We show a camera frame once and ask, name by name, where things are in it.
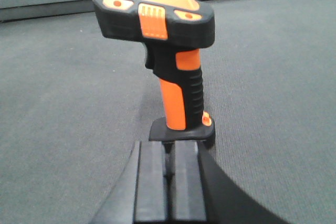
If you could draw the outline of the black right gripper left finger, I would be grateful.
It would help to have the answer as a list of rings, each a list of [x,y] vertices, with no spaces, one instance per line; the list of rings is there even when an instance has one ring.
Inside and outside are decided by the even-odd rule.
[[[136,142],[129,161],[91,223],[168,223],[165,151]]]

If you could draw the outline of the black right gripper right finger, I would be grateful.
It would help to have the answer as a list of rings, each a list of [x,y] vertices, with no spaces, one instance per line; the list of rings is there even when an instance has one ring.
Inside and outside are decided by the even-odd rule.
[[[201,142],[173,148],[172,223],[286,223],[218,166]]]

